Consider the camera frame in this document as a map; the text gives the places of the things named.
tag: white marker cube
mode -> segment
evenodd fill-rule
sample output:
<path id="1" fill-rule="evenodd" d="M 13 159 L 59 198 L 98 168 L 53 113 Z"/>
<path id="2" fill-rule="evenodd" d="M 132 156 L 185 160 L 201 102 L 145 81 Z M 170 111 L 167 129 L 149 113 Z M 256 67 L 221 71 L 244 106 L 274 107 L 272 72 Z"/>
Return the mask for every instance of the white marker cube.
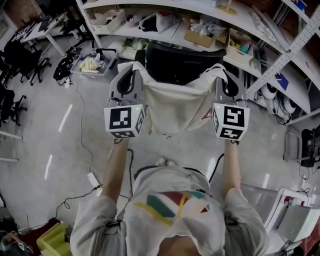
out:
<path id="1" fill-rule="evenodd" d="M 212 120 L 218 138 L 240 141 L 248 129 L 250 109 L 237 105 L 213 104 Z"/>
<path id="2" fill-rule="evenodd" d="M 142 104 L 107 107 L 104 109 L 105 130 L 115 139 L 138 137 L 145 117 Z"/>

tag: forearm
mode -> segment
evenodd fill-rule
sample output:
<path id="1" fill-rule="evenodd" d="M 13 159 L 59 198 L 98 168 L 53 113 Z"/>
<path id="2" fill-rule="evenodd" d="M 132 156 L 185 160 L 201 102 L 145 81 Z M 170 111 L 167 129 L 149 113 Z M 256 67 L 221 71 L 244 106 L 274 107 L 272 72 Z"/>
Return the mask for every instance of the forearm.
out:
<path id="1" fill-rule="evenodd" d="M 241 174 L 238 159 L 238 148 L 236 143 L 225 140 L 224 161 L 223 161 L 223 190 L 222 195 L 225 198 L 228 191 L 232 188 L 241 188 Z"/>
<path id="2" fill-rule="evenodd" d="M 110 197 L 115 203 L 118 201 L 124 179 L 128 144 L 128 139 L 114 144 L 103 173 L 101 194 Z"/>

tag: blue object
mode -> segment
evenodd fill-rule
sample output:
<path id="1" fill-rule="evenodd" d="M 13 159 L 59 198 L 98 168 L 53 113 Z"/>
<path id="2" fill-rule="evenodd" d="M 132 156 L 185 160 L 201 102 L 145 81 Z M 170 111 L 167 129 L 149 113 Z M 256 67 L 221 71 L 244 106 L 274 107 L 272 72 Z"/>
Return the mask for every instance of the blue object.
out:
<path id="1" fill-rule="evenodd" d="M 248 51 L 249 51 L 249 45 L 248 45 L 247 43 L 245 43 L 244 45 L 242 45 L 242 46 L 240 47 L 240 51 L 243 52 L 243 53 L 245 53 L 245 54 L 247 54 Z"/>
<path id="2" fill-rule="evenodd" d="M 275 74 L 275 79 L 277 80 L 277 82 L 281 85 L 281 87 L 286 91 L 289 81 L 285 78 L 285 76 L 280 73 L 280 74 Z"/>
<path id="3" fill-rule="evenodd" d="M 307 5 L 302 1 L 302 0 L 298 0 L 298 2 L 295 4 L 301 11 L 303 11 Z"/>

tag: white shoe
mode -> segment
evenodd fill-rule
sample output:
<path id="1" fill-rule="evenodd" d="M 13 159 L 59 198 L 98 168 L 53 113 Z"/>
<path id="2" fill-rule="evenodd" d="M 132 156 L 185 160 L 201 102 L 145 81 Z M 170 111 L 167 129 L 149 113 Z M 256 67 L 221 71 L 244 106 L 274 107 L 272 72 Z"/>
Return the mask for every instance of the white shoe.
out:
<path id="1" fill-rule="evenodd" d="M 159 167 L 167 166 L 167 159 L 163 156 L 160 156 L 156 161 L 155 165 Z"/>
<path id="2" fill-rule="evenodd" d="M 173 161 L 173 160 L 168 160 L 168 161 L 166 162 L 166 165 L 167 165 L 167 166 L 178 166 L 178 164 L 177 164 L 175 161 Z"/>

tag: white cable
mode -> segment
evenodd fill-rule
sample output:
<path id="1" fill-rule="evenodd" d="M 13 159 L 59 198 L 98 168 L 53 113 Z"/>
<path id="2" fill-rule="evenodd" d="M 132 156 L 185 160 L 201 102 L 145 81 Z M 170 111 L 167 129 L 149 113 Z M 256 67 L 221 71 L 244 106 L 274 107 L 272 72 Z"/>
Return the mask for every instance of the white cable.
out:
<path id="1" fill-rule="evenodd" d="M 87 147 L 84 147 L 84 145 L 82 144 L 82 117 L 84 116 L 84 112 L 85 112 L 85 109 L 86 109 L 86 103 L 84 101 L 84 99 L 82 98 L 81 94 L 78 92 L 78 84 L 76 82 L 71 82 L 70 81 L 70 85 L 72 84 L 75 84 L 76 85 L 76 93 L 80 96 L 82 102 L 83 102 L 83 111 L 82 111 L 82 114 L 81 114 L 81 120 L 80 120 L 80 124 L 81 124 L 81 134 L 80 134 L 80 144 L 81 144 L 81 147 L 88 151 L 90 153 L 90 156 L 91 156 L 91 161 L 90 161 L 90 164 L 89 164 L 89 168 L 88 168 L 88 173 L 90 173 L 90 169 L 91 169 L 91 164 L 92 164 L 92 161 L 93 161 L 93 158 L 94 158 L 94 155 L 92 154 L 92 152 L 90 151 L 90 149 L 88 149 Z"/>

